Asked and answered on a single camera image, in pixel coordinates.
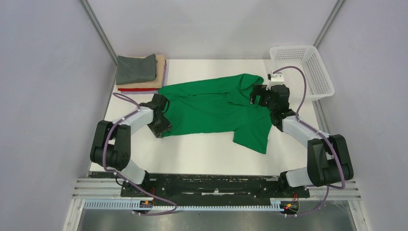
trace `white plastic basket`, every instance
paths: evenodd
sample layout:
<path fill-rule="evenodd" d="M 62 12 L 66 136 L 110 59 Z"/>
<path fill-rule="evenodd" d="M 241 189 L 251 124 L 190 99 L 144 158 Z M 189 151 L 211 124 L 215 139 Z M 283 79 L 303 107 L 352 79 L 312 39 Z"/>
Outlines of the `white plastic basket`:
<path fill-rule="evenodd" d="M 292 65 L 299 67 L 304 72 L 308 88 L 306 92 L 307 99 L 315 101 L 334 94 L 334 87 L 330 80 L 329 73 L 327 73 L 319 51 L 314 46 L 296 45 L 272 47 L 269 53 L 272 60 L 272 71 Z M 287 75 L 286 73 L 283 77 L 285 78 L 285 82 L 288 78 L 293 78 L 292 74 Z"/>

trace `beige folded cloth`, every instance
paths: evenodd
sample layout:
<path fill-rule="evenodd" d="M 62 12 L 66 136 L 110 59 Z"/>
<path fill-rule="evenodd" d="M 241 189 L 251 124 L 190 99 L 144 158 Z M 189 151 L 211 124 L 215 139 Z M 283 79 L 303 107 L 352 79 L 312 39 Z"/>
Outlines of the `beige folded cloth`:
<path fill-rule="evenodd" d="M 162 88 L 163 77 L 165 73 L 166 58 L 163 54 L 156 55 L 156 70 L 157 76 L 155 80 L 144 83 L 129 83 L 123 85 L 117 85 L 117 88 Z"/>

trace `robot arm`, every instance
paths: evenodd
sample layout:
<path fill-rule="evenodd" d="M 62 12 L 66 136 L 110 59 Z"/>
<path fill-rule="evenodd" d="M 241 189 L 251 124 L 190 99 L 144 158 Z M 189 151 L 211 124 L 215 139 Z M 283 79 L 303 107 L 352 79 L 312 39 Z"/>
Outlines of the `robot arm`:
<path fill-rule="evenodd" d="M 269 109 L 272 124 L 277 129 L 294 137 L 307 148 L 306 167 L 280 174 L 279 181 L 284 188 L 340 182 L 336 162 L 334 159 L 328 160 L 326 153 L 337 155 L 345 180 L 351 179 L 354 172 L 344 137 L 320 132 L 333 145 L 335 153 L 332 153 L 322 137 L 301 123 L 301 118 L 296 117 L 296 113 L 289 108 L 289 95 L 289 88 L 285 85 L 255 85 L 250 97 L 251 104 L 258 102 L 260 106 Z"/>
<path fill-rule="evenodd" d="M 151 102 L 141 103 L 140 111 L 121 122 L 112 133 L 111 140 L 114 139 L 115 143 L 108 144 L 106 165 L 136 184 L 141 184 L 146 172 L 130 159 L 130 137 L 147 125 L 155 137 L 161 138 L 164 132 L 171 129 L 170 122 L 164 116 L 169 106 L 169 100 L 159 94 L 155 94 Z M 97 124 L 90 153 L 92 162 L 102 166 L 105 140 L 109 130 L 118 120 L 113 122 L 102 120 Z"/>

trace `purple cable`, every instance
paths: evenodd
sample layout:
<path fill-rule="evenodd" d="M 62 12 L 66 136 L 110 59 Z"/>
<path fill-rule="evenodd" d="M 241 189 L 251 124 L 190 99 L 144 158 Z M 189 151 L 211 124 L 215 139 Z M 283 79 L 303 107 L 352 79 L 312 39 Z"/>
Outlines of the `purple cable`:
<path fill-rule="evenodd" d="M 300 214 L 296 214 L 296 215 L 288 215 L 290 217 L 296 217 L 296 216 L 301 216 L 301 215 L 307 215 L 307 214 L 313 213 L 314 211 L 320 209 L 324 205 L 324 203 L 326 202 L 327 197 L 329 196 L 329 187 L 332 187 L 332 188 L 335 188 L 335 189 L 344 189 L 345 188 L 345 179 L 344 179 L 343 169 L 342 169 L 341 164 L 340 164 L 340 160 L 337 157 L 337 153 L 334 150 L 333 145 L 330 143 L 330 141 L 320 131 L 318 131 L 317 129 L 315 129 L 314 127 L 312 127 L 311 125 L 309 125 L 308 123 L 304 122 L 303 120 L 301 120 L 299 118 L 300 108 L 302 107 L 303 103 L 305 102 L 305 98 L 306 98 L 306 77 L 305 77 L 305 74 L 303 73 L 303 71 L 297 66 L 284 66 L 284 67 L 279 68 L 278 70 L 272 72 L 272 74 L 275 74 L 275 73 L 277 73 L 277 72 L 279 72 L 281 70 L 288 69 L 288 68 L 293 68 L 293 69 L 298 70 L 300 72 L 300 74 L 302 74 L 302 77 L 303 77 L 303 84 L 304 84 L 303 97 L 302 97 L 302 101 L 300 102 L 299 107 L 297 108 L 296 113 L 295 113 L 296 120 L 299 123 L 301 123 L 302 125 L 304 125 L 305 127 L 307 127 L 308 129 L 310 129 L 311 131 L 315 132 L 320 137 L 322 137 L 323 140 L 327 143 L 328 147 L 330 148 L 331 153 L 334 156 L 334 160 L 336 162 L 337 168 L 339 169 L 340 180 L 342 182 L 342 185 L 340 187 L 335 186 L 335 185 L 330 185 L 330 184 L 327 185 L 326 195 L 324 196 L 323 200 L 321 201 L 321 203 L 316 208 L 314 208 L 314 209 L 312 209 L 310 211 L 304 212 L 304 213 L 300 213 Z"/>
<path fill-rule="evenodd" d="M 135 184 L 134 182 L 130 181 L 130 180 L 127 179 L 125 176 L 121 175 L 119 172 L 117 172 L 117 171 L 115 171 L 115 170 L 108 169 L 108 167 L 106 166 L 106 150 L 108 149 L 108 142 L 109 142 L 109 140 L 110 140 L 110 138 L 111 138 L 111 136 L 112 136 L 113 130 L 114 130 L 121 122 L 123 122 L 123 121 L 126 120 L 127 118 L 129 118 L 129 117 L 131 117 L 132 115 L 134 115 L 134 114 L 136 114 L 137 112 L 139 112 L 139 109 L 140 109 L 140 105 L 139 105 L 136 101 L 134 101 L 133 99 L 129 98 L 128 96 L 122 95 L 122 94 L 119 94 L 119 93 L 116 93 L 116 92 L 113 93 L 113 95 L 114 95 L 115 97 L 121 99 L 121 100 L 124 100 L 124 101 L 126 101 L 126 102 L 129 102 L 129 103 L 132 103 L 132 104 L 136 105 L 137 109 L 134 110 L 133 112 L 127 114 L 126 116 L 124 116 L 124 117 L 121 118 L 120 120 L 118 120 L 118 121 L 112 126 L 112 128 L 109 130 L 108 136 L 106 137 L 106 140 L 105 140 L 105 145 L 103 146 L 103 154 L 102 154 L 102 166 L 103 166 L 103 169 L 105 169 L 106 172 L 113 172 L 113 173 L 116 174 L 118 177 L 122 178 L 124 181 L 128 182 L 128 183 L 131 184 L 133 187 L 135 187 L 135 188 L 137 188 L 138 190 L 140 190 L 142 193 L 144 193 L 144 194 L 146 194 L 146 195 L 148 195 L 148 196 L 151 196 L 151 197 L 153 197 L 153 198 L 156 198 L 157 200 L 161 200 L 161 201 L 167 202 L 167 203 L 169 203 L 169 204 L 171 204 L 171 205 L 174 205 L 174 208 L 171 209 L 171 210 L 168 210 L 168 211 L 159 212 L 159 213 L 139 214 L 140 216 L 158 216 L 158 215 L 165 215 L 165 214 L 169 214 L 169 213 L 174 212 L 174 211 L 177 209 L 177 207 L 178 207 L 176 203 L 174 203 L 174 202 L 172 202 L 172 201 L 169 201 L 169 200 L 167 200 L 167 199 L 165 199 L 165 198 L 162 198 L 162 197 L 153 195 L 153 194 L 151 194 L 151 193 L 145 191 L 145 190 L 142 189 L 139 185 L 137 185 L 137 184 Z"/>

